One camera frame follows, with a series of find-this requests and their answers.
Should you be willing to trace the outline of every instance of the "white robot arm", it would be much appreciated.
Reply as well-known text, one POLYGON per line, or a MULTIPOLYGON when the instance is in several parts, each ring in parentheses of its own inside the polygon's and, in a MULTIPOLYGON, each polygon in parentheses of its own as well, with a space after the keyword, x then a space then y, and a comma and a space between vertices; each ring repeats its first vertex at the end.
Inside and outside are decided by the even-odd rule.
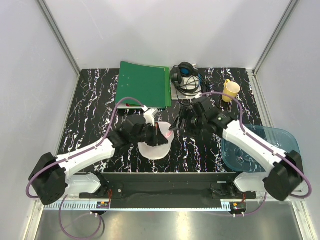
MULTIPOLYGON (((52 204, 64 194, 94 193, 97 196, 99 194, 104 196, 107 187, 104 185, 103 177, 93 173, 80 175, 76 173, 94 163, 112 158, 117 151, 132 143, 146 143, 151 147, 170 145, 163 133, 158 131, 159 126, 155 122, 157 113, 158 110, 150 109, 143 116, 135 115, 127 118, 121 127, 112 131, 107 138, 74 152, 57 157, 51 153, 43 155, 29 180, 46 166, 57 162, 59 164, 44 171, 32 182, 42 203, 52 204)), ((169 130, 177 129, 185 130, 190 136, 197 135, 202 130, 217 134, 257 160, 266 172, 239 174, 234 180, 234 186, 240 192, 267 191, 275 199, 284 201, 302 182, 301 176, 279 158, 279 156, 286 158, 302 171, 301 156, 297 152, 287 153, 269 144, 241 126, 240 122, 230 117, 228 112, 213 107, 207 97, 200 97, 194 100, 191 106, 184 106, 180 110, 178 118, 169 130)))

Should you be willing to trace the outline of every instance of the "black headphones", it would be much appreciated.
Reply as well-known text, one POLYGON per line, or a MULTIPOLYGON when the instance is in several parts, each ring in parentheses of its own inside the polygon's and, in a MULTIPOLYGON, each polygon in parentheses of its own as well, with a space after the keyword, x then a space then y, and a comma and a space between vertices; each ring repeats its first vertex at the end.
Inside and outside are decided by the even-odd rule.
POLYGON ((199 86, 195 89, 185 89, 180 87, 182 78, 188 78, 191 76, 199 78, 199 71, 195 69, 194 66, 192 66, 190 63, 185 61, 180 63, 178 66, 174 66, 170 71, 170 79, 175 88, 180 92, 184 92, 186 94, 193 94, 199 88, 199 86))

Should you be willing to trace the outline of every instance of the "translucent blue container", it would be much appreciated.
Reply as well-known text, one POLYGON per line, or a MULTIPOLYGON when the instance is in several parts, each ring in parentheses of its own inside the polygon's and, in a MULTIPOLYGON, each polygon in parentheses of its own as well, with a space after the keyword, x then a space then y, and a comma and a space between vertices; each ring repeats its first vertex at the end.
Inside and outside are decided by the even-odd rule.
MULTIPOLYGON (((277 148, 290 153, 292 150, 300 154, 297 140, 291 133, 272 127, 245 125, 250 131, 277 148)), ((265 169, 249 154, 233 143, 222 139, 222 159, 228 168, 235 172, 265 172, 265 169)))

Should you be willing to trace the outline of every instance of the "green binder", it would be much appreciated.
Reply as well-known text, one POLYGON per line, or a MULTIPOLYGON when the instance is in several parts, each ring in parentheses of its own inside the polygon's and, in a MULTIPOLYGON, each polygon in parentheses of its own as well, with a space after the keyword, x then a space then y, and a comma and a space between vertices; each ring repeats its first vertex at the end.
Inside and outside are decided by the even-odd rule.
MULTIPOLYGON (((149 108, 171 107, 170 68, 122 61, 115 102, 124 97, 138 99, 149 108)), ((122 103, 120 109, 138 108, 135 107, 137 103, 130 99, 122 103)))

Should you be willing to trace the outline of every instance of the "marble surface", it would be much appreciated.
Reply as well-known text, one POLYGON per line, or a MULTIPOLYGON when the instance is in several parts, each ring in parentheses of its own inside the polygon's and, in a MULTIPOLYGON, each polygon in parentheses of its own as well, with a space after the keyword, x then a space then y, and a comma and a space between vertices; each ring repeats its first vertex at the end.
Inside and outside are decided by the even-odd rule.
MULTIPOLYGON (((245 68, 200 68, 199 72, 212 82, 215 91, 222 92, 226 79, 237 82, 241 91, 237 97, 243 109, 243 123, 262 125, 254 94, 245 68)), ((85 147, 100 139, 107 130, 115 106, 119 69, 83 69, 74 95, 70 113, 61 139, 58 154, 65 154, 85 147)), ((238 116, 236 103, 220 101, 211 96, 211 101, 224 111, 238 116)), ((173 123, 181 104, 172 101, 172 107, 161 110, 158 121, 173 123)), ((129 115, 141 114, 140 110, 119 110, 112 128, 121 125, 129 115)), ((205 173, 225 172, 222 160, 221 139, 203 132, 195 138, 178 132, 169 154, 160 160, 141 156, 137 145, 111 159, 103 160, 84 171, 105 173, 205 173)))

